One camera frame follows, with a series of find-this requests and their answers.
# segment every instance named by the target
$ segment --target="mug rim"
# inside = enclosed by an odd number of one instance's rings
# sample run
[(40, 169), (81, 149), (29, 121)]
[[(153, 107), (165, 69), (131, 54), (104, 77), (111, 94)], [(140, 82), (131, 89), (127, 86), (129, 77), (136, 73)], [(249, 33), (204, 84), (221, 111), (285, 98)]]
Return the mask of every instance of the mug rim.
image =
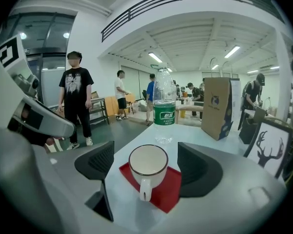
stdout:
[[(164, 154), (166, 155), (166, 164), (165, 164), (165, 166), (164, 166), (161, 170), (159, 170), (158, 172), (155, 172), (155, 173), (153, 173), (153, 174), (142, 174), (142, 173), (137, 172), (136, 170), (134, 170), (134, 169), (132, 168), (132, 166), (131, 166), (131, 164), (130, 164), (130, 157), (131, 157), (132, 153), (133, 153), (136, 149), (138, 149), (138, 148), (140, 148), (140, 147), (142, 147), (142, 146), (155, 146), (155, 147), (158, 147), (159, 149), (161, 149), (161, 150), (164, 152)], [(128, 158), (128, 164), (129, 164), (130, 169), (133, 170), (136, 174), (139, 174), (139, 175), (142, 175), (142, 176), (153, 176), (153, 175), (157, 175), (157, 174), (161, 173), (161, 172), (167, 167), (167, 165), (168, 165), (168, 155), (167, 155), (167, 153), (165, 152), (165, 150), (164, 150), (163, 148), (161, 148), (161, 147), (159, 147), (159, 146), (157, 146), (157, 145), (152, 145), (152, 144), (141, 145), (141, 146), (138, 146), (138, 147), (136, 147), (135, 149), (132, 150), (132, 152), (130, 153), (129, 158)]]

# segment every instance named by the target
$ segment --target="green bottle label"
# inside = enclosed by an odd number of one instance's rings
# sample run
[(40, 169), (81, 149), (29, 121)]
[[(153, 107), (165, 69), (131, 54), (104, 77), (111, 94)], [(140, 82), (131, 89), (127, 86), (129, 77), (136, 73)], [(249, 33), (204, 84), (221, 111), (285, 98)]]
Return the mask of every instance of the green bottle label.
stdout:
[(176, 106), (171, 107), (153, 107), (154, 124), (168, 126), (175, 123), (175, 109)]

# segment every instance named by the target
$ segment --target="deer picture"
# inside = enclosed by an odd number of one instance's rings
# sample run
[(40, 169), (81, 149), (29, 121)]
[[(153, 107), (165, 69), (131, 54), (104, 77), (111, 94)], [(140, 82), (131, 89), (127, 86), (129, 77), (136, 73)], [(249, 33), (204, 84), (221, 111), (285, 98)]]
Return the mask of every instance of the deer picture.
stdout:
[(276, 155), (276, 156), (272, 156), (272, 149), (271, 149), (269, 156), (265, 156), (265, 154), (264, 154), (264, 152), (265, 152), (265, 147), (264, 147), (264, 149), (262, 149), (262, 148), (260, 147), (260, 143), (261, 143), (262, 141), (265, 140), (265, 139), (264, 139), (264, 136), (265, 136), (265, 133), (266, 133), (266, 132), (267, 132), (267, 131), (261, 132), (261, 133), (259, 134), (258, 140), (257, 140), (257, 142), (256, 142), (256, 146), (259, 148), (259, 151), (257, 151), (257, 156), (259, 157), (259, 162), (258, 162), (258, 164), (259, 164), (260, 166), (262, 166), (262, 167), (265, 167), (266, 163), (267, 163), (268, 160), (270, 160), (270, 159), (280, 159), (280, 158), (282, 157), (282, 154), (283, 154), (283, 147), (284, 147), (283, 140), (282, 140), (282, 138), (280, 138), (280, 140), (279, 140), (279, 151), (278, 151), (277, 155)]

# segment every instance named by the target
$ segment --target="blue shirt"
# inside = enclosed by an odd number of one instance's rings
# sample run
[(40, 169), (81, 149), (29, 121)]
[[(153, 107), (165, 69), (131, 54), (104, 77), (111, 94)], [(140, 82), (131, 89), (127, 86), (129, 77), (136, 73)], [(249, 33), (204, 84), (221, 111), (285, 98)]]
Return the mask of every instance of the blue shirt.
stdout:
[(146, 90), (146, 94), (150, 95), (148, 97), (149, 101), (153, 101), (153, 88), (154, 88), (154, 81), (151, 81), (148, 86), (147, 86), (147, 90)]

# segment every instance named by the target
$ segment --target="man in blue shirt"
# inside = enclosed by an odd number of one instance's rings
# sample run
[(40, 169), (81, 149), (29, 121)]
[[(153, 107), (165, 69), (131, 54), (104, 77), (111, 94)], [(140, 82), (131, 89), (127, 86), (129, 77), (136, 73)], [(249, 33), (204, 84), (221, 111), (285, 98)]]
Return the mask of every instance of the man in blue shirt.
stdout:
[(150, 118), (150, 112), (153, 110), (153, 88), (155, 81), (155, 74), (150, 74), (151, 82), (147, 86), (146, 90), (146, 122)]

